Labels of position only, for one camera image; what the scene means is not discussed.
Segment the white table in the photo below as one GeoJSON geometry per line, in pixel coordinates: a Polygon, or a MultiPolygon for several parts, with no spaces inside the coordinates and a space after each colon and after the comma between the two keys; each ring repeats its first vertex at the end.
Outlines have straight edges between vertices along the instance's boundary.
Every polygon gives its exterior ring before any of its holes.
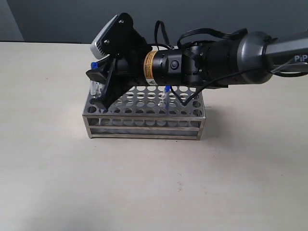
{"type": "Polygon", "coordinates": [[[89,139],[92,61],[0,43],[0,231],[308,229],[308,77],[205,90],[201,141],[89,139]]]}

